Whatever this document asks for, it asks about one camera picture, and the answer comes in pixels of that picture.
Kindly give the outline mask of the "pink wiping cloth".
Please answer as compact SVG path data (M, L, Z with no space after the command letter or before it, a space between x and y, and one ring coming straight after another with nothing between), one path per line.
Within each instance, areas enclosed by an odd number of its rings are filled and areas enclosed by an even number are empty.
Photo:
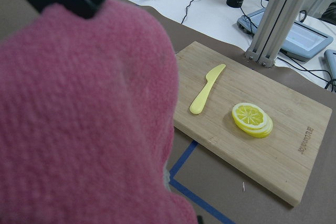
M1 223L197 223L164 184L177 93L145 10L47 7L1 42Z

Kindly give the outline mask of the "yellow plastic knife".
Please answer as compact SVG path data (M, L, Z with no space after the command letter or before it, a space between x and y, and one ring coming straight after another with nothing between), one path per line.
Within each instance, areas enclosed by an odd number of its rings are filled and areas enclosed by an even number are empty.
M220 64L213 69L211 69L205 76L206 84L202 88L202 90L199 92L199 94L196 96L196 98L191 103L189 110L192 114L200 114L203 111L203 108L207 102L209 93L219 77L219 75L222 73L222 71L225 69L225 64Z

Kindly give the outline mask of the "top lemon slice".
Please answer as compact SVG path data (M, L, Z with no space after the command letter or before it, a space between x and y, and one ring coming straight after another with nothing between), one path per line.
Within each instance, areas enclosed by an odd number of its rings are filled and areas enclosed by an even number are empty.
M260 129L266 124L266 112L252 103L238 103L232 108L232 117L249 129Z

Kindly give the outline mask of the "lemon slice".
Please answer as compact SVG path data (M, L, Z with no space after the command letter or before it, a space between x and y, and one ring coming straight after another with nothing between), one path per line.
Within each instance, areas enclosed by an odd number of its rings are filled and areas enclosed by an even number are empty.
M238 103L232 108L232 117L249 129L260 129L266 124L266 112L252 103Z
M271 131L273 130L273 121L269 117L268 114L266 114L265 119L266 119L266 124L260 129L249 129L249 128L243 126L242 124L239 124L236 119L234 119L234 122L245 133L247 133L247 134L249 134L253 137L263 138L263 137L268 136L271 133Z

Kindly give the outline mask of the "bottom lemon slice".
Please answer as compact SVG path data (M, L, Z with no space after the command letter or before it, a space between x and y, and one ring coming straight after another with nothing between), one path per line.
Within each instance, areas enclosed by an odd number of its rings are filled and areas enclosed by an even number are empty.
M271 133L271 131L273 130L273 121L269 117L268 114L266 114L265 119L266 119L266 124L260 129L249 129L249 128L243 126L242 124L239 124L236 119L234 119L234 122L245 133L247 133L247 134L249 134L253 137L263 138L263 137L268 136Z

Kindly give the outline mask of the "grey tablet device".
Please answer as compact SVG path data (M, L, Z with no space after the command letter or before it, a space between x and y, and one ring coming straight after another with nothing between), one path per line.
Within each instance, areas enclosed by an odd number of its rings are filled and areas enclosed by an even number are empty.
M244 33L254 35L265 10L262 8L241 16L237 20L237 26ZM332 36L295 21L280 48L280 52L290 58L307 62L332 42Z

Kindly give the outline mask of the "bamboo cutting board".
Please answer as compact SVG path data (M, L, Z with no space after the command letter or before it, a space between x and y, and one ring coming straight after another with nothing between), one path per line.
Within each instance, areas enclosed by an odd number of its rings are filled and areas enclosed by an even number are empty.
M176 57L175 127L300 204L332 109L198 42Z

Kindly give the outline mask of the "aluminium frame post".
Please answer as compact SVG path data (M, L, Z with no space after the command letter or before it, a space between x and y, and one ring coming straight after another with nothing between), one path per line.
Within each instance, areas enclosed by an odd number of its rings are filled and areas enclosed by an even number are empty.
M269 0L245 56L263 67L275 64L304 0Z

